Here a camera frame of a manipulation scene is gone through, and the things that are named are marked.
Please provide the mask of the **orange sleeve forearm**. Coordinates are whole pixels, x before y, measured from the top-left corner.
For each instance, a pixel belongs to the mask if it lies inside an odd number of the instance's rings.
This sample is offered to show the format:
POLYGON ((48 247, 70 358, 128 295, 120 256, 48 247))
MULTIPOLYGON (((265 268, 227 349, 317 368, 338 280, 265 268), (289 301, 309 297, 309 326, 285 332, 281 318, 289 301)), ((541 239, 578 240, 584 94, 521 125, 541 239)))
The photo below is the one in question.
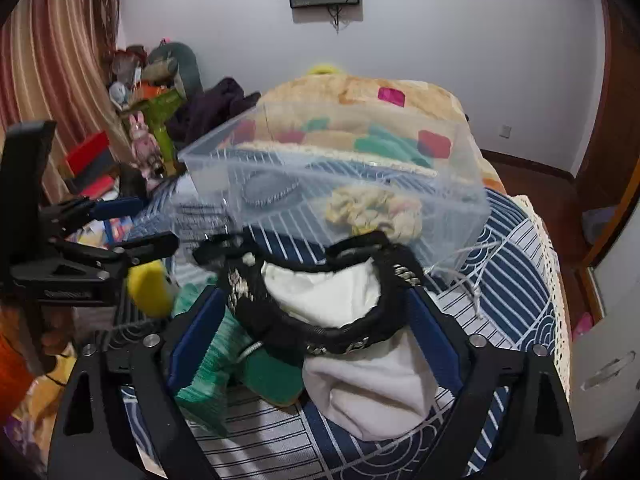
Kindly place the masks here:
POLYGON ((20 312, 8 307, 1 308, 0 365, 0 422, 4 425, 35 380, 22 353, 20 312))

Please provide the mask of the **left hand holding gripper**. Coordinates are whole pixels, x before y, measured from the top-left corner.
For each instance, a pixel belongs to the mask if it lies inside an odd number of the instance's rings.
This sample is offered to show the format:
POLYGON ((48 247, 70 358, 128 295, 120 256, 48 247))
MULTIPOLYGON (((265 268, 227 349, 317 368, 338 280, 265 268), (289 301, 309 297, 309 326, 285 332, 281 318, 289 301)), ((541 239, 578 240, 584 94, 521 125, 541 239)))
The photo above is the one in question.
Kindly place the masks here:
POLYGON ((74 339, 74 312, 71 307, 34 307, 27 324, 35 356, 29 363, 37 375, 55 368, 55 357, 74 339))

